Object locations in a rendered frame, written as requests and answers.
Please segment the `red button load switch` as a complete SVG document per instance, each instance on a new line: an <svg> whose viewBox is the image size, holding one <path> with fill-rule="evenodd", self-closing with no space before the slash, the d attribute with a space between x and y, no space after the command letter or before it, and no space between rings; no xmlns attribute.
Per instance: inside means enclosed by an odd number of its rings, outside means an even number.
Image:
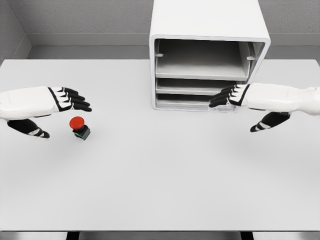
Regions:
<svg viewBox="0 0 320 240"><path fill-rule="evenodd" d="M91 133L90 128L85 124L85 120L81 116L75 116L69 121L69 126L73 134L82 140L86 140Z"/></svg>

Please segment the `white tabletop storage cabinet shell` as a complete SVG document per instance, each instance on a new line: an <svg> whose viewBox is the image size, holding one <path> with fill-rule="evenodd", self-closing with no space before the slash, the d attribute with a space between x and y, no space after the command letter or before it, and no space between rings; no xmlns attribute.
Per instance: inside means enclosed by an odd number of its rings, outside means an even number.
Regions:
<svg viewBox="0 0 320 240"><path fill-rule="evenodd" d="M249 84L271 45L258 0L154 0L149 57L152 106L156 110L157 59L241 58L250 61Z"/></svg>

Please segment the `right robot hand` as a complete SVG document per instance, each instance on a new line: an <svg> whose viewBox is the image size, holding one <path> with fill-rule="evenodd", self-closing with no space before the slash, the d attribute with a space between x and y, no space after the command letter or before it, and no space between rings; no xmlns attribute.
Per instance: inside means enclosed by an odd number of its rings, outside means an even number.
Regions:
<svg viewBox="0 0 320 240"><path fill-rule="evenodd" d="M233 105L252 110L269 111L262 120L250 128L250 132L259 132L274 128L289 120L292 112L301 111L311 114L307 105L306 93L295 87L251 83L235 84L221 90L209 102L209 108Z"/></svg>

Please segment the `white cabinet drawer tray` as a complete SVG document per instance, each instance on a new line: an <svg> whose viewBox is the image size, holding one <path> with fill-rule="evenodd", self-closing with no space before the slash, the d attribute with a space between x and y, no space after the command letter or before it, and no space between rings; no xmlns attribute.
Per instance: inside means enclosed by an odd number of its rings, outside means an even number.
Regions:
<svg viewBox="0 0 320 240"><path fill-rule="evenodd" d="M238 82L230 80L158 78L155 91L157 94L213 96L222 89L235 84L238 84Z"/></svg>
<svg viewBox="0 0 320 240"><path fill-rule="evenodd" d="M196 58L169 57L157 59L155 75L158 78L246 81L250 61L240 57Z"/></svg>
<svg viewBox="0 0 320 240"><path fill-rule="evenodd" d="M237 109L234 105L220 105L215 108L210 108L210 100L213 96L210 95L192 95L192 94L167 94L160 93L156 95L156 107L159 109L171 109L181 111L218 111L218 112L233 112Z"/></svg>

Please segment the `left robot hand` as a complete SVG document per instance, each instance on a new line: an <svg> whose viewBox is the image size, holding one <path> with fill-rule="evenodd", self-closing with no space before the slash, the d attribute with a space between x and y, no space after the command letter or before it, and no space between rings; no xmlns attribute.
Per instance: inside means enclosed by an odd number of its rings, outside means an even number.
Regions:
<svg viewBox="0 0 320 240"><path fill-rule="evenodd" d="M91 112L92 108L76 90L67 87L36 86L0 92L0 119L28 136L50 138L31 118L69 110Z"/></svg>

